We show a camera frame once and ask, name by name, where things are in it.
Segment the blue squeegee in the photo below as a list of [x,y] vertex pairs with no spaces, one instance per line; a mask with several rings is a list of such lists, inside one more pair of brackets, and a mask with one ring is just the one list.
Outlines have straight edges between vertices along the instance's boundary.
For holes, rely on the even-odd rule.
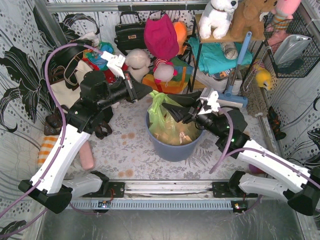
[[228,84],[224,93],[220,93],[220,92],[218,93],[219,94],[218,102],[219,102],[219,100],[222,100],[224,102],[223,105],[228,105],[227,103],[225,103],[225,101],[230,102],[229,105],[236,104],[237,107],[242,105],[242,107],[244,107],[244,108],[248,104],[248,98],[246,98],[245,96],[232,95],[232,89],[233,89],[235,81],[236,81],[237,72],[239,71],[239,67],[242,64],[244,57],[245,57],[245,54],[246,54],[246,51],[248,49],[248,46],[249,46],[249,43],[251,40],[251,36],[252,36],[252,33],[250,31],[248,31],[245,35],[245,38],[244,38],[244,41],[243,41],[243,44],[241,47],[241,51],[238,56],[238,61],[236,63],[236,68],[233,72],[232,80]]

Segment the floral tablecloth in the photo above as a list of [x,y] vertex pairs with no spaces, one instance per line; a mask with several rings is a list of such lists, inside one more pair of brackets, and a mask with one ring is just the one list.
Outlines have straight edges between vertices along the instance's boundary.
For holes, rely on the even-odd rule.
[[[152,99],[145,97],[134,104],[121,101],[120,105],[113,109],[114,116],[110,121],[113,133],[103,140],[94,134],[89,139],[95,158],[95,170],[114,180],[214,180],[229,179],[236,170],[249,171],[248,163],[229,157],[216,172],[209,174],[221,152],[215,145],[218,138],[208,131],[187,160],[169,162],[160,158],[155,153],[146,129],[146,113],[151,103]],[[265,147],[258,120],[248,116],[245,109],[241,111],[248,123],[244,132]],[[266,126],[269,126],[267,120],[264,121]],[[79,156],[76,156],[66,178],[85,174]]]

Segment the teal towel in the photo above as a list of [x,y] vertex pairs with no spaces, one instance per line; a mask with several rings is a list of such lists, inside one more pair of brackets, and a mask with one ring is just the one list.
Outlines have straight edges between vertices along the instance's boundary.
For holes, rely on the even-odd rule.
[[[190,37],[188,42],[192,47],[194,57],[197,58],[199,49],[198,39],[195,37]],[[238,53],[240,53],[242,44],[235,42],[235,47],[238,50]],[[250,64],[252,59],[252,53],[247,50],[241,65]],[[238,58],[234,60],[226,59],[224,52],[220,47],[220,43],[203,43],[198,67],[201,72],[212,75],[235,68],[237,66],[237,61]]]

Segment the black metal basket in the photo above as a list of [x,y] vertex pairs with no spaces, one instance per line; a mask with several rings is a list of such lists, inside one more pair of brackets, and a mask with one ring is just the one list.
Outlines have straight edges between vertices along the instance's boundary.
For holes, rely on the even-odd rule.
[[284,20],[275,25],[271,25],[273,15],[268,15],[266,28],[264,32],[264,44],[269,46],[268,40],[280,31],[285,31],[287,34],[297,34],[311,37],[312,41],[308,44],[305,50],[296,59],[276,64],[274,53],[281,45],[281,42],[271,45],[271,50],[268,51],[273,69],[277,78],[304,78],[320,61],[319,43],[314,41],[313,36],[306,28],[307,24],[299,13],[293,15],[292,20]]

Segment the trash bag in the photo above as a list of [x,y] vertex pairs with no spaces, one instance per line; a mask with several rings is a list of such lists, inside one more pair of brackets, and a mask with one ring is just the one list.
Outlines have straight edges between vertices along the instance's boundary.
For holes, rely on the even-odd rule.
[[196,128],[194,122],[183,124],[176,122],[162,103],[180,106],[170,99],[167,94],[153,91],[150,93],[152,105],[148,109],[149,131],[160,142],[173,146],[182,146],[196,140],[201,130]]

